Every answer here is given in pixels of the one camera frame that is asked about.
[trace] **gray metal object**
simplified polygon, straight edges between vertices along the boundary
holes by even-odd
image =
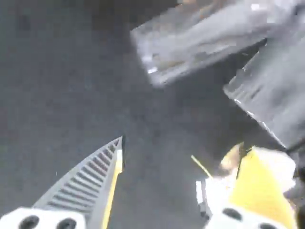
[[[305,14],[299,12],[224,88],[286,149],[305,139]]]
[[[101,228],[112,180],[122,164],[122,137],[119,137],[71,169],[33,207],[79,212],[85,216],[88,228]]]

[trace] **gray carpet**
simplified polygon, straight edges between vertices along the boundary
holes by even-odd
[[[190,155],[213,171],[243,140],[275,145],[222,91],[251,55],[161,90],[149,85],[129,30],[173,5],[0,2],[0,214],[31,206],[79,161],[125,135],[110,228],[200,228],[194,182],[204,174]]]

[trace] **white object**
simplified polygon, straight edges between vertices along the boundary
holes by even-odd
[[[4,215],[0,219],[1,229],[20,229],[21,225],[29,217],[32,219],[38,219],[35,229],[57,229],[58,225],[64,220],[70,220],[75,222],[75,229],[85,229],[86,223],[85,218],[82,214],[73,211],[46,211],[36,208],[18,208]]]
[[[286,227],[274,220],[260,216],[234,205],[226,205],[211,217],[206,229],[286,229]]]

